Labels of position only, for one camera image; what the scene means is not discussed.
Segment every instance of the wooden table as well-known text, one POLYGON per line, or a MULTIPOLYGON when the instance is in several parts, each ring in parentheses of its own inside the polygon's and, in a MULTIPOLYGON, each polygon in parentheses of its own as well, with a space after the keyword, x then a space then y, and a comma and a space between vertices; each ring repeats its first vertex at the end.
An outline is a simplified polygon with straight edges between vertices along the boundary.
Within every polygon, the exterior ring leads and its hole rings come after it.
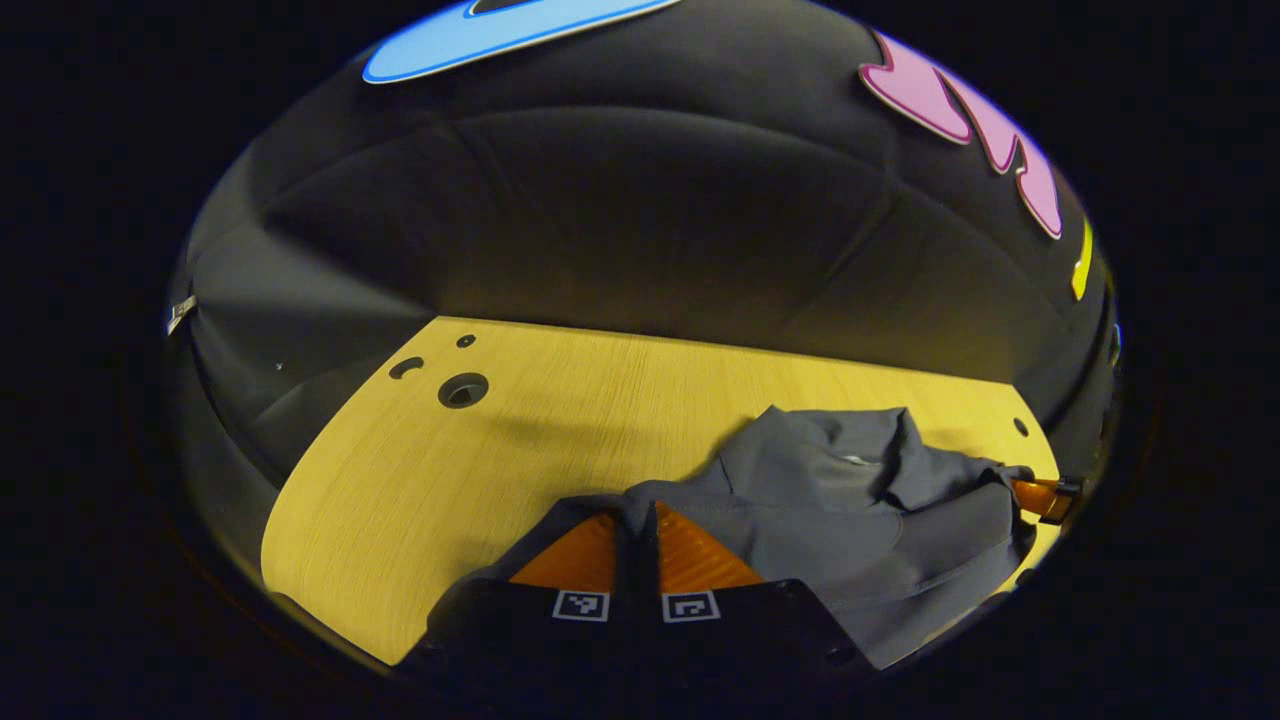
MULTIPOLYGON (((1007 384, 442 316, 369 378, 298 462, 266 527, 264 579, 396 664, 421 638, 440 594, 497 560, 557 500, 686 478, 769 405, 906 406, 927 445, 1057 478, 1043 432, 1007 384), (475 340, 460 347, 463 336, 475 340), (393 379, 410 357, 421 357, 421 368, 393 379), (462 373, 483 374, 488 395, 447 407, 440 387, 462 373)), ((1039 525, 1024 568, 1056 537, 1057 528, 1039 525)))

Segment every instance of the dark fabric wall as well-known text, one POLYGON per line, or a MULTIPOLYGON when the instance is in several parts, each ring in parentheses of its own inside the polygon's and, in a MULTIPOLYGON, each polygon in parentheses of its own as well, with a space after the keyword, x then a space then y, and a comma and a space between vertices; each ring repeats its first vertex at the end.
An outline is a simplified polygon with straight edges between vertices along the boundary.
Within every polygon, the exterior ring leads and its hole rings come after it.
POLYGON ((173 284, 271 484, 435 314, 1012 382, 1064 473, 1092 460, 1111 380, 1084 378, 1111 322, 1101 254, 1071 295, 1079 200, 1059 177, 1053 241, 979 142, 860 83, 882 56, 856 22, 684 0, 403 83, 364 83, 366 58, 234 163, 173 284))

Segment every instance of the wrinkled fabric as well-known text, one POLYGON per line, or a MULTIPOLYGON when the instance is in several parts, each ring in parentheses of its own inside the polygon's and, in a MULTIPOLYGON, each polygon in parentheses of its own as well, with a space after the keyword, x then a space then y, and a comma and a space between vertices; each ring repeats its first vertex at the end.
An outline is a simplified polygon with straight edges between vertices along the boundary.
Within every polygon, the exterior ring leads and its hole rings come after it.
POLYGON ((1034 525, 1005 466, 928 447, 905 407, 769 407, 684 482, 566 498, 494 565, 507 579, 602 510, 639 538, 654 502, 698 523, 765 580, 808 584, 877 667, 924 644, 1021 564, 1034 525))

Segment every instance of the blue shape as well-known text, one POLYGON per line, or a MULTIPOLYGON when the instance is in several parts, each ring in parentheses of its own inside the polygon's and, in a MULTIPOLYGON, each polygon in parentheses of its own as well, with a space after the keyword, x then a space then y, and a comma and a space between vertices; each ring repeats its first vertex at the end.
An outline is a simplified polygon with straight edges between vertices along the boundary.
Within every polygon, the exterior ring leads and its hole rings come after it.
POLYGON ((392 36, 365 65, 365 82, 429 76, 675 5, 680 0, 529 0, 475 14, 466 0, 392 36))

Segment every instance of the metal clip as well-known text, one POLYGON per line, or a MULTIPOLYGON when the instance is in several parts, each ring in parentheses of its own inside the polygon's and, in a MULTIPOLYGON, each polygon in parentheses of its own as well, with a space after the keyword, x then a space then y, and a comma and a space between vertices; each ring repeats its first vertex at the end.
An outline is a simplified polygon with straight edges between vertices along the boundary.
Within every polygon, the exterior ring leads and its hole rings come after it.
POLYGON ((173 331, 178 329, 182 319, 187 316, 188 313, 196 309, 196 296, 192 295, 187 300, 174 305, 169 310, 169 332, 165 334, 173 334, 173 331))

